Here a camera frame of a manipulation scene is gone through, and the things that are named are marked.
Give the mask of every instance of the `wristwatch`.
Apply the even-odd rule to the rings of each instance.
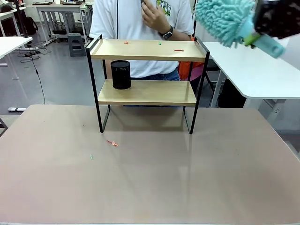
[[[159,33],[160,36],[162,36],[165,40],[169,39],[173,35],[173,27],[171,26],[170,30],[166,32],[165,34]]]

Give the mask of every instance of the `teal microfiber duster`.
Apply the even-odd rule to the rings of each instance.
[[[198,0],[195,19],[226,47],[236,45],[255,33],[253,0]],[[277,58],[284,47],[268,35],[261,35],[252,43],[270,56]]]

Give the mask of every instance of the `black mesh pen holder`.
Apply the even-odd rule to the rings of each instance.
[[[112,86],[115,89],[124,90],[131,87],[130,62],[117,60],[111,63]]]

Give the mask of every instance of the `white t-shirt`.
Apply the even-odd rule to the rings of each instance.
[[[117,1],[95,0],[90,37],[102,34],[106,39],[122,40],[162,40],[156,30],[143,24],[141,0],[119,0],[118,25]],[[171,26],[177,31],[192,35],[193,19],[188,0],[151,0],[159,4]],[[156,74],[168,74],[176,69],[174,61],[130,61],[131,77],[142,78]]]

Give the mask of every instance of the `wooden shelf board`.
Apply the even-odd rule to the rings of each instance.
[[[113,88],[105,80],[98,96],[100,105],[176,105],[195,106],[196,98],[188,81],[131,81],[131,88]]]
[[[163,60],[204,62],[206,54],[195,41],[101,39],[91,51],[92,59],[102,60]]]

